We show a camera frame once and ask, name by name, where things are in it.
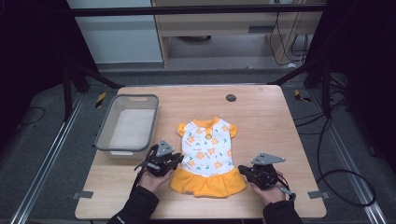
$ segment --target sleeve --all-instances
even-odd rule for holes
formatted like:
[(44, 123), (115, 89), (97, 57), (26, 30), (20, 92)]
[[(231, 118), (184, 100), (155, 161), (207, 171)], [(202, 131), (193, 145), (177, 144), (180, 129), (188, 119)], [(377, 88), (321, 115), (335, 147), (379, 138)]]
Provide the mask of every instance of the sleeve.
[(268, 204), (262, 211), (266, 224), (303, 224), (288, 201)]
[(185, 123), (179, 123), (178, 125), (177, 125), (177, 133), (178, 134), (180, 134), (180, 136), (183, 136), (184, 135), (184, 128), (186, 127), (186, 124)]
[(148, 223), (158, 205), (158, 198), (151, 191), (137, 186), (124, 207), (107, 224)]
[(238, 131), (238, 128), (235, 125), (230, 124), (230, 136), (231, 136), (231, 138), (236, 136), (236, 132), (237, 131)]

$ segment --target clothing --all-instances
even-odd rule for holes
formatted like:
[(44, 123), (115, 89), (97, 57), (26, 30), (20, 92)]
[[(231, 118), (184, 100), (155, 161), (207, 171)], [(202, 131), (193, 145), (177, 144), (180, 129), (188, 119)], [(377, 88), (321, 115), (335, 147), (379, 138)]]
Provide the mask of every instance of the clothing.
[(268, 204), (263, 210), (262, 215), (265, 224), (303, 224), (303, 221), (288, 201)]
[(107, 223), (108, 224), (141, 224), (148, 223), (151, 214), (158, 205), (158, 198), (148, 189), (137, 186), (131, 191), (124, 207)]
[(179, 193), (224, 198), (246, 187), (244, 178), (233, 166), (231, 138), (237, 127), (214, 117), (177, 126), (182, 136), (184, 159), (170, 182)]
[[(158, 198), (151, 191), (137, 186), (130, 194), (124, 207), (107, 224), (148, 223), (158, 205)], [(302, 224), (290, 202), (268, 204), (262, 211), (266, 224)]]

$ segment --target small round object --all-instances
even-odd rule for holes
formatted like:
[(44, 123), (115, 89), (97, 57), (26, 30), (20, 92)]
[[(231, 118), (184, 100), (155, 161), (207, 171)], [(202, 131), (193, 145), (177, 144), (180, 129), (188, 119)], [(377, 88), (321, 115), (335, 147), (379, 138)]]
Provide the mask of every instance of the small round object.
[(226, 99), (228, 102), (234, 102), (234, 101), (236, 101), (236, 96), (235, 96), (234, 94), (228, 94), (228, 95), (225, 97), (225, 99)]

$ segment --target gray carpet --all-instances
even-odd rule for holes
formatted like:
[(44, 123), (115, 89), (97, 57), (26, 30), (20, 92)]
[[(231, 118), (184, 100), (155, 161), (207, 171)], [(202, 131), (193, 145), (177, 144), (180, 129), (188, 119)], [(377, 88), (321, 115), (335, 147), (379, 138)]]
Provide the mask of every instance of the gray carpet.
[[(199, 72), (154, 72), (154, 73), (122, 73), (105, 74), (110, 79), (127, 85), (174, 85), (174, 84), (220, 84), (220, 83), (266, 83), (277, 77), (287, 74), (285, 70), (211, 70)], [(91, 80), (92, 87), (83, 98), (82, 108), (76, 122), (67, 136), (62, 150), (49, 174), (47, 182), (42, 189), (30, 219), (32, 223), (64, 223), (78, 221), (74, 215), (77, 200), (71, 198), (73, 192), (81, 191), (88, 175), (95, 148), (92, 146), (95, 135), (99, 130), (106, 109), (116, 90)], [(299, 86), (298, 82), (291, 82), (290, 86)], [(106, 99), (101, 108), (94, 108), (98, 95), (105, 91)], [(318, 113), (314, 103), (303, 102), (294, 97), (293, 88), (284, 88), (286, 100), (294, 119)], [(311, 97), (308, 91), (301, 90), (306, 97)], [(9, 144), (9, 155), (3, 158), (0, 171), (0, 219), (7, 220), (12, 217), (17, 206), (28, 190), (35, 177), (41, 162), (45, 159), (52, 141), (59, 131), (64, 118), (64, 102), (62, 86), (43, 91), (35, 97), (32, 106), (45, 109), (44, 117), (41, 109), (32, 109), (28, 112), (26, 123), (22, 125)], [(388, 223), (396, 223), (394, 189), (396, 178), (388, 165), (380, 158), (370, 156), (367, 143), (362, 137), (358, 125), (352, 115), (345, 111), (343, 106), (332, 112), (332, 124), (345, 139), (345, 144), (359, 165), (361, 173), (370, 180), (377, 191), (377, 203), (382, 209)], [(323, 125), (320, 119), (314, 123), (298, 128), (304, 149), (309, 159), (315, 177), (318, 177), (317, 147), (318, 134)], [(324, 171), (343, 168), (333, 142), (325, 133), (320, 148), (320, 161)], [(329, 176), (328, 181), (342, 195), (349, 200), (359, 202), (349, 179), (345, 174)], [(329, 191), (319, 183), (322, 191)], [(324, 202), (327, 208), (326, 217), (320, 220), (306, 219), (305, 223), (371, 223), (363, 208), (349, 205), (341, 201), (336, 195)]]

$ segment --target person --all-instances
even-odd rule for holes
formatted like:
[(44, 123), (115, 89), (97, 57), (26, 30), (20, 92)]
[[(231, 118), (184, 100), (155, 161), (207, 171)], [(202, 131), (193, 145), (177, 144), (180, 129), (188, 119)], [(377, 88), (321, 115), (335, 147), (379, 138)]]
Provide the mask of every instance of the person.
[[(142, 174), (138, 185), (130, 193), (124, 207), (114, 215), (107, 224), (140, 224), (148, 223), (151, 214), (159, 203), (155, 193), (161, 185), (169, 180), (174, 170), (165, 176), (154, 176), (150, 172)], [(257, 193), (264, 204), (262, 214), (266, 224), (299, 224), (303, 223), (292, 204), (286, 201), (286, 195), (277, 186), (268, 190), (261, 190), (255, 184), (250, 183), (252, 190)]]

